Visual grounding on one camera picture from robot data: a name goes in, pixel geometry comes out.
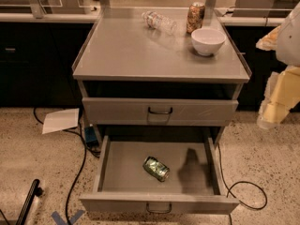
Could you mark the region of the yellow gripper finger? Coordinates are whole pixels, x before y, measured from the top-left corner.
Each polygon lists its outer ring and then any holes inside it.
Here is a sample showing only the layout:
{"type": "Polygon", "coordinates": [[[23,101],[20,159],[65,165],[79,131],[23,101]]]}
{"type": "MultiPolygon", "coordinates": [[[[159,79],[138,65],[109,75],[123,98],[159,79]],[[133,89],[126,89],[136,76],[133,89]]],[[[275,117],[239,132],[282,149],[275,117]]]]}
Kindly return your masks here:
{"type": "Polygon", "coordinates": [[[260,38],[256,47],[263,51],[274,51],[278,45],[278,31],[280,26],[274,28],[267,35],[260,38]]]}
{"type": "Polygon", "coordinates": [[[257,125],[263,129],[277,127],[300,102],[300,67],[287,66],[272,72],[264,90],[257,125]]]}

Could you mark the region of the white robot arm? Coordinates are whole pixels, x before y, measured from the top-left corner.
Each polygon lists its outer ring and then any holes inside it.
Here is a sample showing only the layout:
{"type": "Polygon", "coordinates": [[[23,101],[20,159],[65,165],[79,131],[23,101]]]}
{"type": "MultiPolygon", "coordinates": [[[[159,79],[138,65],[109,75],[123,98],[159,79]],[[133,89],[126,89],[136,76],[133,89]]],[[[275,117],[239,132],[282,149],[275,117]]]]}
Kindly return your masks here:
{"type": "Polygon", "coordinates": [[[260,38],[256,47],[275,51],[276,59],[287,66],[268,78],[257,118],[260,128],[275,128],[300,102],[300,3],[281,25],[260,38]]]}

